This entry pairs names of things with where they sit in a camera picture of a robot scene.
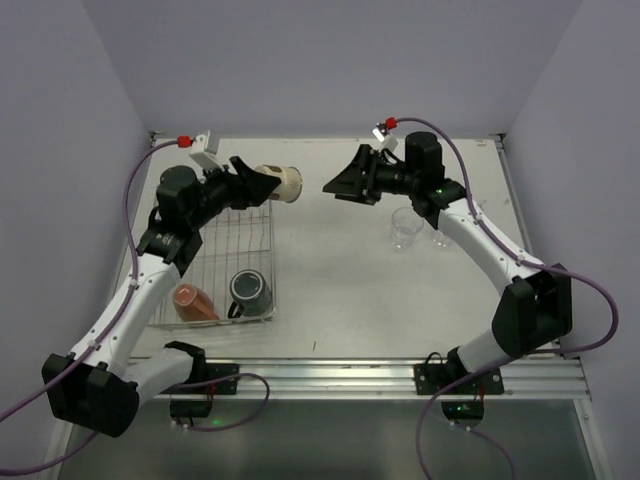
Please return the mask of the faceted clear glass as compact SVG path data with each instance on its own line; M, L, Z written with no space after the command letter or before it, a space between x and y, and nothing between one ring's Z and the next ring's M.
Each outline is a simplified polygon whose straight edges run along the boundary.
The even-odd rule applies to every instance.
M425 221L410 207L395 210L391 216L390 240L395 251L409 249L423 230Z

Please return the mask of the small clear glass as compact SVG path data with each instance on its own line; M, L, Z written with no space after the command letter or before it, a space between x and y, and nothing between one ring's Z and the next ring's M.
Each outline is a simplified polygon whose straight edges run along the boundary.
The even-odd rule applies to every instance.
M449 248L453 241L447 235L443 234L440 230L433 230L430 234L432 244L441 249Z

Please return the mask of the dark green mug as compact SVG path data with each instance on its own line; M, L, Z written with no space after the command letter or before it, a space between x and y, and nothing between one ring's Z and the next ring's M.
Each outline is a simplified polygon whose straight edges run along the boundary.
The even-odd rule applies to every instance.
M229 288L232 297L227 313L229 318L261 317L272 311L272 293L265 277L259 271L239 271L230 281Z

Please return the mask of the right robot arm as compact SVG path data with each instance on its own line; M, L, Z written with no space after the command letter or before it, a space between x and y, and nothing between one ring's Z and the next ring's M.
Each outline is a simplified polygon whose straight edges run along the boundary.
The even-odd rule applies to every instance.
M442 146L429 132L405 139L404 158L362 144L354 158L323 187L338 200L373 205L384 194L409 198L413 210L451 238L489 278L500 296L489 329L426 363L426 379L445 387L483 367L517 359L568 334L573 326L571 281L536 268L536 258L508 237L492 241L467 191L445 174Z

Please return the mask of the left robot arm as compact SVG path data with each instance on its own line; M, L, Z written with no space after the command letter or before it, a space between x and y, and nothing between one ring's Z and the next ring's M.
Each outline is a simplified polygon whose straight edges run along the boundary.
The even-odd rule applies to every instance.
M129 359L150 317L195 259L201 229L226 209L262 205L282 184L238 156L230 162L202 177L187 166L163 172L129 276L73 349L44 363L42 376L52 386L47 398L56 418L117 438L156 395L213 383L204 350L191 344L172 341L145 361L131 365Z

